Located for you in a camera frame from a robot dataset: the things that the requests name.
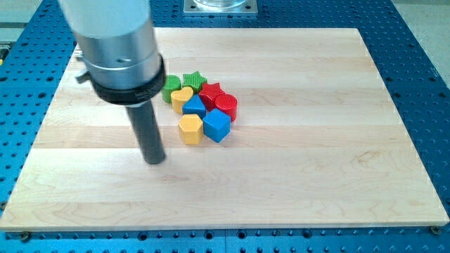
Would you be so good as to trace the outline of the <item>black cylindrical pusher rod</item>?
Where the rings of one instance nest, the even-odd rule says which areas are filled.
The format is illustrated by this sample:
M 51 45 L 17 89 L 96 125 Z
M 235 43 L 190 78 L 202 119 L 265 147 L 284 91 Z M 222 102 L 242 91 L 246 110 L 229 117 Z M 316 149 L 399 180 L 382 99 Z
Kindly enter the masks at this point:
M 144 161 L 147 164 L 163 162 L 165 151 L 151 101 L 127 106 L 126 111 Z

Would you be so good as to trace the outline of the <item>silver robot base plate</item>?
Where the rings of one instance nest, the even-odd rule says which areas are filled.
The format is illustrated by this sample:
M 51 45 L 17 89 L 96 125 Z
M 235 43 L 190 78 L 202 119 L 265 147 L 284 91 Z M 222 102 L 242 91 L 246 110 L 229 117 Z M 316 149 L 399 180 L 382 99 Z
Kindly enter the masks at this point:
M 185 15 L 257 15 L 256 0 L 183 0 Z

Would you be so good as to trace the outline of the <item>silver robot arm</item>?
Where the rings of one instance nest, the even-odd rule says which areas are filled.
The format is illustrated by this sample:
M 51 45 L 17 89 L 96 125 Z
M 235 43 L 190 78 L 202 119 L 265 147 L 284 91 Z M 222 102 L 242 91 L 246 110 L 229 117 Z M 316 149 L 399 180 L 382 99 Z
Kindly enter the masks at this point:
M 86 66 L 79 82 L 89 80 L 102 100 L 123 105 L 146 163 L 159 164 L 165 152 L 152 97 L 166 82 L 147 0 L 59 0 Z

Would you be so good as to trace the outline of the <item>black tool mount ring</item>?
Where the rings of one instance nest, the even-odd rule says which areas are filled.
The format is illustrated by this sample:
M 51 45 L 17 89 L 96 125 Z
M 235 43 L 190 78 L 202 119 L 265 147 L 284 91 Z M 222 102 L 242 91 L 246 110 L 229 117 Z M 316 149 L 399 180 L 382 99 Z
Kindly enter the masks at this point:
M 89 80 L 96 95 L 105 102 L 115 105 L 136 105 L 145 103 L 160 92 L 166 82 L 165 63 L 161 54 L 158 54 L 160 69 L 157 74 L 148 82 L 132 89 L 111 89 L 98 84 L 90 75 L 88 70 L 83 70 L 81 74 L 75 76 L 79 84 Z

